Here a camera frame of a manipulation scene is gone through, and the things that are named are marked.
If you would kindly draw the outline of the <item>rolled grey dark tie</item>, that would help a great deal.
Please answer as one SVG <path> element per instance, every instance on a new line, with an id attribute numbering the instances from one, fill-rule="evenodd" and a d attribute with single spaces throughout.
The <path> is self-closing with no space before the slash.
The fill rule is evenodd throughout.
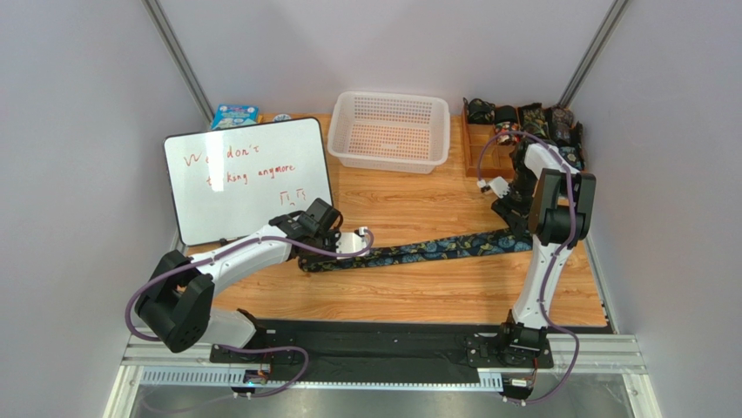
<path id="1" fill-rule="evenodd" d="M 569 108 L 554 105 L 545 111 L 550 139 L 559 146 L 571 145 L 574 113 Z"/>

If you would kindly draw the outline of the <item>aluminium rail frame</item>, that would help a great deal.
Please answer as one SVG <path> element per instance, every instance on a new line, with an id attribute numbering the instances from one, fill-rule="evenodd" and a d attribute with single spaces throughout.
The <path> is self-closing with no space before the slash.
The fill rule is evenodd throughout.
<path id="1" fill-rule="evenodd" d="M 512 366 L 486 325 L 261 320 L 250 354 L 131 338 L 107 417 L 658 417 L 637 339 L 551 333 Z"/>

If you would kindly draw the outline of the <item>rolled red floral tie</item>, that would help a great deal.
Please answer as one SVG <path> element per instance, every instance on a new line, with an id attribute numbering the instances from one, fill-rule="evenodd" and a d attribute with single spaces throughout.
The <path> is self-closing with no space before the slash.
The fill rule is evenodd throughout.
<path id="1" fill-rule="evenodd" d="M 514 134 L 504 134 L 505 131 L 518 131 L 517 109 L 510 105 L 496 108 L 494 118 L 494 134 L 498 145 L 514 145 L 520 137 Z"/>

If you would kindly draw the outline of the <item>blue printed box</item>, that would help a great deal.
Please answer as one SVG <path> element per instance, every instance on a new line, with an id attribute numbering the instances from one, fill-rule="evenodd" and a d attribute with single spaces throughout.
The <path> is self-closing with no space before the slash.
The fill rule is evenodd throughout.
<path id="1" fill-rule="evenodd" d="M 254 105 L 220 104 L 217 106 L 211 124 L 211 130 L 223 130 L 234 127 L 256 125 L 260 108 Z"/>

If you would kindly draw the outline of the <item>rolled green dark tie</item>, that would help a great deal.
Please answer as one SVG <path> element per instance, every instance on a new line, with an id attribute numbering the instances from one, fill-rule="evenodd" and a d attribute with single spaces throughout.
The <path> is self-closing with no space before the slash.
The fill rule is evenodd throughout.
<path id="1" fill-rule="evenodd" d="M 541 103 L 520 106 L 517 114 L 522 131 L 541 139 L 549 139 L 548 122 Z"/>

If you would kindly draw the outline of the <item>wooden compartment tray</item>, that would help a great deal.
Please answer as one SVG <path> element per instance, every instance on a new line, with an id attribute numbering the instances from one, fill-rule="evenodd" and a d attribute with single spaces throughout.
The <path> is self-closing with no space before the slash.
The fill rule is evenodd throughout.
<path id="1" fill-rule="evenodd" d="M 464 108 L 465 100 L 468 99 L 464 98 L 462 100 L 463 106 L 461 120 L 466 175 L 474 178 L 494 178 L 502 176 L 506 179 L 510 179 L 514 172 L 511 153 L 516 149 L 518 142 L 514 145 L 498 145 L 496 141 L 491 143 L 490 140 L 495 136 L 494 124 L 470 125 L 467 122 L 467 114 Z M 583 152 L 583 124 L 578 122 L 576 118 L 572 126 L 571 135 L 571 145 L 568 146 L 578 147 Z M 550 135 L 549 139 L 543 140 L 555 145 L 557 149 L 560 147 L 550 139 Z"/>

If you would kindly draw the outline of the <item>white plastic perforated basket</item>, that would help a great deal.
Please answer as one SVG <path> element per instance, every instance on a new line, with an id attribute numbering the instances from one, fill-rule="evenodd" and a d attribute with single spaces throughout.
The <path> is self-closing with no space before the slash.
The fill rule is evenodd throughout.
<path id="1" fill-rule="evenodd" d="M 351 168 L 430 174 L 449 157 L 451 115 L 441 98 L 345 91 L 327 150 Z"/>

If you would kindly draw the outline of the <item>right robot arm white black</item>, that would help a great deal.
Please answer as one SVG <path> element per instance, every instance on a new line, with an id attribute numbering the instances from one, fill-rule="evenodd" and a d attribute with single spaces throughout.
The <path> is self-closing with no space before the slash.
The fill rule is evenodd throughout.
<path id="1" fill-rule="evenodd" d="M 541 139 L 521 141 L 512 155 L 514 177 L 490 181 L 494 210 L 531 239 L 523 290 L 502 323 L 497 353 L 511 366 L 528 365 L 547 347 L 556 287 L 578 242 L 590 229 L 596 177 L 573 167 Z"/>

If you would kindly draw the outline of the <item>rolled dark tie far left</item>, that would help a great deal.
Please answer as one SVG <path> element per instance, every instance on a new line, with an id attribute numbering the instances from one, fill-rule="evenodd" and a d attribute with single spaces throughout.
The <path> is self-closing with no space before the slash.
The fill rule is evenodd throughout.
<path id="1" fill-rule="evenodd" d="M 495 123 L 496 106 L 486 100 L 474 98 L 465 100 L 464 108 L 467 114 L 467 122 L 470 125 L 492 125 Z"/>

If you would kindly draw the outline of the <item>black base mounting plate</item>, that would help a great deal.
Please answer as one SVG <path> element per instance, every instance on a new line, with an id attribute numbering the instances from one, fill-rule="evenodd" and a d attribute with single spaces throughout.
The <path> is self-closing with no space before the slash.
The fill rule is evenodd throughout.
<path id="1" fill-rule="evenodd" d="M 309 354 L 302 382 L 475 383 L 481 368 L 509 373 L 554 367 L 550 351 L 528 365 L 511 366 L 496 354 L 498 327 L 477 324 L 258 320 L 250 354 L 213 347 L 213 363 L 266 366 L 272 381 L 292 378 Z"/>

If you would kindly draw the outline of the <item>whiteboard with red writing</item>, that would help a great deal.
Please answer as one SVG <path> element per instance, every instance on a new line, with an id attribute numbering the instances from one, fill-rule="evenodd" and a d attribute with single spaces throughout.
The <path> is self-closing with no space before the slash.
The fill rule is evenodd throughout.
<path id="1" fill-rule="evenodd" d="M 187 246 L 245 237 L 316 199 L 333 201 L 317 118 L 176 135 L 163 148 Z"/>

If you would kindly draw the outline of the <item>dark blue floral necktie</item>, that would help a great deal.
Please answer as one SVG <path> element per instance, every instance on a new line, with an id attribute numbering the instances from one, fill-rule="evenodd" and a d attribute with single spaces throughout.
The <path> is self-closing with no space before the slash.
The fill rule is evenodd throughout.
<path id="1" fill-rule="evenodd" d="M 509 228 L 505 228 L 403 246 L 376 247 L 363 256 L 345 259 L 308 254 L 299 257 L 298 266 L 305 273 L 324 273 L 366 267 L 521 253 L 528 252 L 531 249 L 531 237 L 525 234 L 518 235 Z"/>

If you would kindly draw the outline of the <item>rolled blue floral tie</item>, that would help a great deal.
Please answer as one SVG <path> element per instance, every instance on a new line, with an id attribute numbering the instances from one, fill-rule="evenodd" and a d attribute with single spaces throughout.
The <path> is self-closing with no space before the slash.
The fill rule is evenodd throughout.
<path id="1" fill-rule="evenodd" d="M 585 170 L 585 160 L 580 148 L 574 146 L 560 146 L 558 148 L 560 156 L 573 168 L 578 171 Z"/>

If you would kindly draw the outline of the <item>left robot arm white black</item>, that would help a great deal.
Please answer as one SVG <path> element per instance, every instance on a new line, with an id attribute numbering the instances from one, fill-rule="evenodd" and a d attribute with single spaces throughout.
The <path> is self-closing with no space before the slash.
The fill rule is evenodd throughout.
<path id="1" fill-rule="evenodd" d="M 243 313 L 220 311 L 214 298 L 231 285 L 301 252 L 337 253 L 341 212 L 323 199 L 306 210 L 268 221 L 257 232 L 206 253 L 186 256 L 172 250 L 161 257 L 151 278 L 129 299 L 125 322 L 137 316 L 151 330 L 142 340 L 161 341 L 173 353 L 199 342 L 243 347 L 255 333 Z"/>

